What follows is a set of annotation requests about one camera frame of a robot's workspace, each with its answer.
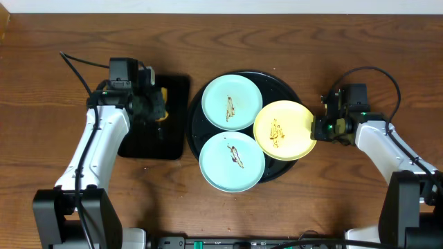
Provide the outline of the yellow green sponge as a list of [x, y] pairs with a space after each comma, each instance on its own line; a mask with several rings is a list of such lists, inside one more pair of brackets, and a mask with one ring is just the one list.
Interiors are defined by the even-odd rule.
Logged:
[[[161, 93], [162, 93], [162, 96], [163, 96], [163, 102], [164, 102], [164, 105], [165, 105], [165, 107], [167, 107], [166, 104], [167, 104], [167, 101], [168, 101], [168, 90], [167, 90], [165, 87], [161, 87]], [[164, 116], [163, 116], [162, 118], [156, 119], [156, 121], [157, 121], [157, 122], [162, 122], [162, 121], [164, 121], [168, 116], [169, 116], [169, 113], [168, 113], [167, 110], [165, 110]]]

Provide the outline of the yellow plate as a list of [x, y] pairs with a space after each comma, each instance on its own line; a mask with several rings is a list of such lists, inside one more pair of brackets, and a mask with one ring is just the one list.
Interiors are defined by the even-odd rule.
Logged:
[[278, 160], [298, 160], [315, 146], [311, 139], [313, 114], [303, 105], [279, 100], [257, 114], [253, 124], [254, 139], [262, 151]]

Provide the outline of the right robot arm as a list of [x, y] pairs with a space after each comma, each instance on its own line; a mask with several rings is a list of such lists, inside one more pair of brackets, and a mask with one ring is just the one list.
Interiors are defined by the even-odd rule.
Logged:
[[382, 113], [373, 113], [364, 85], [347, 85], [321, 98], [326, 114], [314, 117], [311, 138], [353, 145], [388, 183], [377, 225], [345, 233], [347, 240], [397, 248], [442, 247], [442, 172], [422, 160]]

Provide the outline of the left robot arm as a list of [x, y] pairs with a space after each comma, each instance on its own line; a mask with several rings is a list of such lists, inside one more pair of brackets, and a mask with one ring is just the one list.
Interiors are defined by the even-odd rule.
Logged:
[[168, 91], [96, 90], [74, 156], [51, 190], [38, 190], [33, 212], [43, 248], [147, 248], [147, 232], [124, 228], [108, 189], [118, 150], [129, 133], [130, 114], [150, 104], [164, 107]]

